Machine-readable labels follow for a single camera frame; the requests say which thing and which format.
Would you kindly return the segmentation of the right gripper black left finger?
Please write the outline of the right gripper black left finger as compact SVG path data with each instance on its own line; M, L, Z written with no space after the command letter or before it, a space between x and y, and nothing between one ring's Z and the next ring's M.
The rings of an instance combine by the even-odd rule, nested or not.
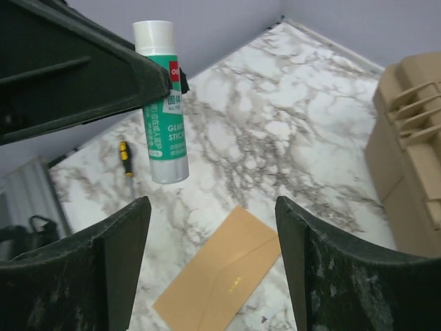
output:
M151 216L139 197L108 218L1 263L2 330L127 330Z

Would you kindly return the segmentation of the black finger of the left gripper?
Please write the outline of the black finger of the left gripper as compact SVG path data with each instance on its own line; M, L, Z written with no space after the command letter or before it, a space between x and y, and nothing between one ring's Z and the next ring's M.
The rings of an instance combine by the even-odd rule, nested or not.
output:
M164 68L66 2L1 2L2 144L129 112L171 89Z
M189 85L187 82L187 75L182 71L182 69L180 68L180 80L181 80L181 92L182 93L187 93L189 92Z

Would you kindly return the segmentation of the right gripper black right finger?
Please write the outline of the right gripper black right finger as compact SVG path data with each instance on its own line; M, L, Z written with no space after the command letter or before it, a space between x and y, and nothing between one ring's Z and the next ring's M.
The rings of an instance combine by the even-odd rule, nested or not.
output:
M278 197L276 225L299 330L439 330L440 260L360 239Z

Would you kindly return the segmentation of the green white glue stick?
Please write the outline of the green white glue stick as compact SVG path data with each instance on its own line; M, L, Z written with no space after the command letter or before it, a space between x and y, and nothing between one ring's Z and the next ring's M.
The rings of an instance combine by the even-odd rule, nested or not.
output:
M164 99L143 107L152 180L178 183L188 178L189 166L173 23L139 21L133 24L133 31L136 52L164 68L172 82Z

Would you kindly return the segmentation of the brown paper envelope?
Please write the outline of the brown paper envelope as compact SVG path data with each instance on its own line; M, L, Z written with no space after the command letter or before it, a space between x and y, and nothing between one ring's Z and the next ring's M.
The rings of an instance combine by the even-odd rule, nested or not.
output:
M225 330L279 256L277 232L237 206L153 307L171 330Z

